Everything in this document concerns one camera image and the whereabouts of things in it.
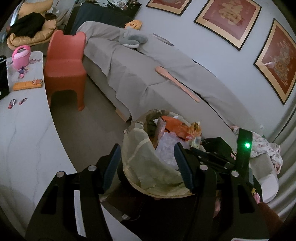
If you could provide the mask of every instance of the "pillow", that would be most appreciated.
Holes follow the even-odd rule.
[[[19,10],[18,18],[26,16],[31,12],[36,12],[36,13],[46,12],[52,7],[52,4],[53,4],[53,0],[46,0],[43,2],[33,2],[33,3],[24,2]]]
[[[54,30],[48,28],[37,32],[32,39],[29,37],[17,37],[15,34],[11,34],[9,39],[14,46],[29,45],[45,41],[53,34],[53,32]]]
[[[42,26],[42,30],[44,29],[51,29],[54,30],[57,27],[57,22],[56,20],[47,20]]]

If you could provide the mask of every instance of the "marble surface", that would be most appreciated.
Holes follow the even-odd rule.
[[[7,59],[10,89],[17,81],[44,79],[42,52],[32,52],[30,59],[37,61],[31,61],[20,80],[10,65],[11,58]],[[12,99],[17,99],[17,103],[9,110]],[[36,205],[60,170],[76,173],[54,126],[44,84],[42,88],[11,91],[0,100],[0,205],[21,235],[24,236]],[[103,212],[114,240],[140,240],[104,208]]]

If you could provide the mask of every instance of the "plastic bag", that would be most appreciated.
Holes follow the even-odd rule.
[[[175,170],[179,169],[174,156],[174,147],[175,144],[177,144],[178,142],[182,144],[183,148],[190,149],[189,141],[185,142],[181,140],[174,132],[165,132],[155,150],[155,153],[158,156],[159,160],[163,163],[168,164]]]
[[[181,116],[164,110],[151,110],[132,121],[122,144],[123,171],[135,189],[154,198],[190,196],[192,194],[185,187],[180,172],[159,160],[149,139],[149,130],[156,127],[153,120],[163,115],[178,116],[189,126]]]

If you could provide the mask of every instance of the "floral cloth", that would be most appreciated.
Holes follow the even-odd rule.
[[[239,127],[231,126],[233,133],[238,137],[239,135]],[[281,171],[281,167],[283,165],[283,159],[280,155],[281,147],[276,143],[269,143],[264,137],[258,135],[255,132],[253,133],[253,141],[252,141],[252,151],[250,158],[259,156],[261,154],[267,154],[276,170],[276,174],[279,174]]]
[[[261,198],[257,192],[254,193],[253,198],[255,199],[257,204],[261,202]]]

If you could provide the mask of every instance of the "red framed artwork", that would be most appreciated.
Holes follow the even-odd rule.
[[[260,13],[252,0],[209,0],[195,23],[220,35],[240,50]]]
[[[285,104],[295,85],[296,43],[275,19],[254,65]]]
[[[181,16],[192,0],[150,0],[146,7],[157,8]]]

